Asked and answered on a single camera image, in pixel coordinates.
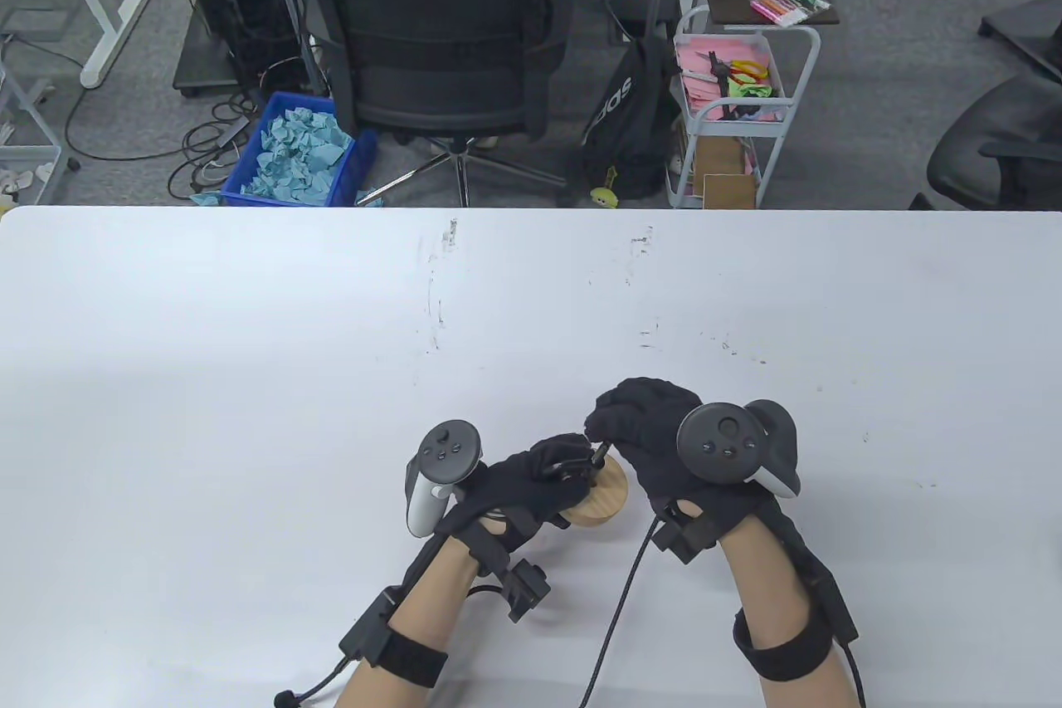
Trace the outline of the person's right hand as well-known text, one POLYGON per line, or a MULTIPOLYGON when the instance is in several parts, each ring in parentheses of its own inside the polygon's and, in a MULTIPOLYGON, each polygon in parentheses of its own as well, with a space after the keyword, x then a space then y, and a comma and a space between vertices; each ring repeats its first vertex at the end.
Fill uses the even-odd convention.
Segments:
POLYGON ((796 426, 777 402, 704 403, 664 379, 630 378, 604 393, 585 424, 633 466, 660 518, 654 543, 688 563, 751 515, 792 532, 780 499, 801 491, 796 426))

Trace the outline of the person's left hand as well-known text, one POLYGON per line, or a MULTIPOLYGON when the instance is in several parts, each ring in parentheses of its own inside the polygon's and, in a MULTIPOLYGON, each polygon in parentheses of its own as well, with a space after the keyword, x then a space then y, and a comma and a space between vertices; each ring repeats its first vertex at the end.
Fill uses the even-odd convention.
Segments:
POLYGON ((594 449, 584 435, 565 432, 486 466, 464 488, 463 499, 436 523, 436 534, 456 538, 493 512, 504 517, 516 512, 520 526, 506 525, 492 533, 507 553, 514 553, 542 525, 562 526, 566 521, 562 512, 589 497, 592 454, 594 449))

